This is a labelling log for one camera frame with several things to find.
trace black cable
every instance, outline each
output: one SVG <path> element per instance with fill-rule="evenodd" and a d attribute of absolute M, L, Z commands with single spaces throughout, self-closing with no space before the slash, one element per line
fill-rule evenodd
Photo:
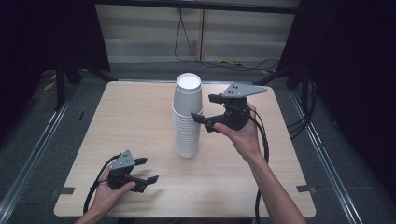
<path fill-rule="evenodd" d="M 265 130 L 264 130 L 264 124 L 262 122 L 262 117 L 260 117 L 260 115 L 255 110 L 252 110 L 252 109 L 250 109 L 250 110 L 253 111 L 257 115 L 257 117 L 259 117 L 259 120 L 262 124 L 262 126 L 260 126 L 259 122 L 250 116 L 250 120 L 253 121 L 254 124 L 256 124 L 257 128 L 259 129 L 259 131 L 262 135 L 262 145 L 264 147 L 264 159 L 268 163 L 268 161 L 269 161 L 269 147 L 268 147 L 267 136 L 266 136 Z M 260 198 L 261 198 L 261 196 L 262 196 L 262 193 L 260 192 L 260 189 L 258 189 L 257 195 L 256 195 L 256 202 L 254 205 L 254 213 L 255 213 L 255 218 L 256 218 L 257 224 L 260 224 Z"/>
<path fill-rule="evenodd" d="M 203 65 L 203 66 L 208 67 L 208 68 L 225 68 L 225 69 L 231 69 L 231 70 L 240 71 L 240 72 L 256 71 L 256 70 L 259 70 L 259 71 L 261 71 L 261 70 L 269 70 L 269 69 L 272 69 L 272 68 L 274 68 L 275 66 L 277 66 L 277 64 L 279 63 L 279 59 L 264 59 L 264 60 L 260 61 L 259 64 L 257 64 L 255 67 L 253 67 L 253 68 L 248 68 L 248 67 L 222 66 L 222 65 L 219 65 L 219 64 L 213 64 L 213 63 L 202 62 L 202 61 L 198 60 L 198 59 L 195 57 L 194 53 L 192 52 L 192 48 L 191 48 L 191 45 L 190 45 L 190 40 L 189 40 L 189 37 L 187 36 L 186 28 L 185 28 L 185 26 L 184 26 L 183 17 L 182 17 L 182 15 L 181 15 L 181 8 L 178 9 L 178 13 L 179 13 L 179 21 L 178 21 L 178 26 L 177 26 L 177 37 L 176 37 L 176 43 L 175 43 L 174 54 L 175 54 L 175 57 L 176 57 L 178 60 L 180 60 L 181 62 L 197 62 L 197 63 L 199 63 L 200 65 Z M 180 58 L 177 56 L 177 42 L 178 42 L 178 35 L 179 35 L 179 32 L 180 32 L 180 25 L 181 25 L 182 28 L 183 28 L 184 36 L 186 36 L 187 45 L 188 45 L 188 47 L 189 47 L 191 56 L 194 58 L 194 60 L 183 60 L 183 59 L 180 59 Z M 259 68 L 260 65 L 261 65 L 262 63 L 268 62 L 268 61 L 276 61 L 276 62 L 275 62 L 273 65 L 269 66 L 269 67 L 266 67 L 266 68 Z"/>
<path fill-rule="evenodd" d="M 95 192 L 96 188 L 99 186 L 100 183 L 103 183 L 103 182 L 107 181 L 107 180 L 104 180 L 104 181 L 100 181 L 99 182 L 99 179 L 102 176 L 103 171 L 107 168 L 109 163 L 111 163 L 112 161 L 116 160 L 119 156 L 120 155 L 113 156 L 102 167 L 102 170 L 99 172 L 99 175 L 96 177 L 95 181 L 93 182 L 92 187 L 90 187 L 90 192 L 88 193 L 87 199 L 85 200 L 85 203 L 84 203 L 83 214 L 85 214 L 88 211 L 88 206 L 90 205 L 90 201 L 91 201 L 92 195 Z"/>
<path fill-rule="evenodd" d="M 296 129 L 289 131 L 289 133 L 294 133 L 297 132 L 292 138 L 291 140 L 293 140 L 298 134 L 300 134 L 300 132 L 308 125 L 308 123 L 311 121 L 312 119 L 312 115 L 314 114 L 314 109 L 315 109 L 315 105 L 316 105 L 316 100 L 318 97 L 318 88 L 315 86 L 313 80 L 311 80 L 311 91 L 310 91 L 310 95 L 311 95 L 311 101 L 312 101 L 312 105 L 311 108 L 308 111 L 308 114 L 305 115 L 302 119 L 292 123 L 291 125 L 288 125 L 288 128 L 298 124 L 299 122 L 303 121 L 303 123 L 298 126 Z"/>

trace gray carpet floor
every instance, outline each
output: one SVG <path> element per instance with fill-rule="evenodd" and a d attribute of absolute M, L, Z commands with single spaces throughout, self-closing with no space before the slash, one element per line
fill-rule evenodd
<path fill-rule="evenodd" d="M 266 62 L 262 67 L 270 66 Z M 254 67 L 257 62 L 245 62 Z M 252 82 L 264 78 L 262 71 L 238 72 L 223 68 L 207 68 L 195 62 L 174 63 L 113 63 L 109 76 L 122 79 L 175 81 L 185 72 L 199 75 L 202 81 Z M 88 72 L 82 71 L 82 82 L 66 83 L 70 98 L 64 116 L 52 136 L 40 163 L 13 210 L 8 223 L 73 223 L 76 218 L 56 217 L 53 213 L 57 197 L 52 191 L 64 186 L 69 170 L 106 83 Z M 299 120 L 299 114 L 286 88 L 286 78 L 275 79 L 268 85 L 276 94 L 286 124 Z M 43 78 L 31 103 L 9 135 L 2 141 L 0 150 L 0 199 L 28 160 L 41 134 L 45 131 L 56 106 L 56 89 L 44 91 L 49 82 Z M 334 167 L 350 194 L 362 223 L 396 223 L 396 206 L 365 161 L 350 146 L 344 135 L 334 125 L 326 104 L 317 99 L 313 123 L 332 159 Z M 326 175 L 317 152 L 307 135 L 302 131 L 293 139 L 305 179 L 316 192 L 312 194 L 317 214 L 308 223 L 351 223 Z M 101 223 L 117 223 L 115 218 L 105 218 Z M 262 223 L 271 223 L 263 218 Z"/>

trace finger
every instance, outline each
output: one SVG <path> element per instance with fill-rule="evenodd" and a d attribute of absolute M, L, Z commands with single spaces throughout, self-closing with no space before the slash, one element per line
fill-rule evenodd
<path fill-rule="evenodd" d="M 230 129 L 227 125 L 223 123 L 215 123 L 213 127 L 218 130 L 220 133 L 226 135 L 227 137 L 231 137 L 233 130 Z"/>
<path fill-rule="evenodd" d="M 131 189 L 133 189 L 136 186 L 135 182 L 128 182 L 126 183 L 124 186 L 122 186 L 121 188 L 117 189 L 117 193 L 119 195 L 126 193 L 128 191 L 130 191 Z"/>

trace gripper jaw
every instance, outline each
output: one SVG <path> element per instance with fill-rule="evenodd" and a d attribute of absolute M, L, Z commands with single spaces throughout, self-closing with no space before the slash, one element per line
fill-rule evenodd
<path fill-rule="evenodd" d="M 215 123 L 218 122 L 227 125 L 231 129 L 240 130 L 245 127 L 250 119 L 247 96 L 266 91 L 267 89 L 263 87 L 232 83 L 224 93 L 208 95 L 209 102 L 224 104 L 224 114 L 206 118 L 203 115 L 192 113 L 192 118 L 196 123 L 204 124 L 209 133 L 218 132 L 214 128 Z"/>
<path fill-rule="evenodd" d="M 134 159 L 131 151 L 129 149 L 125 150 L 115 161 L 113 161 L 113 163 L 111 163 L 107 184 L 112 189 L 119 189 L 125 184 L 134 181 L 136 186 L 131 189 L 131 191 L 143 193 L 147 185 L 155 184 L 157 182 L 159 176 L 155 175 L 145 180 L 133 177 L 130 173 L 136 165 L 145 164 L 147 160 L 147 158 Z"/>

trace stack of paper cups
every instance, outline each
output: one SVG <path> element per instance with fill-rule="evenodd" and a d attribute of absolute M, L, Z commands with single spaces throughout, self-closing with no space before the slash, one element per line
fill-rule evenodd
<path fill-rule="evenodd" d="M 195 123 L 191 113 L 202 114 L 201 79 L 193 73 L 177 78 L 173 107 L 175 152 L 189 158 L 198 152 L 201 125 Z"/>

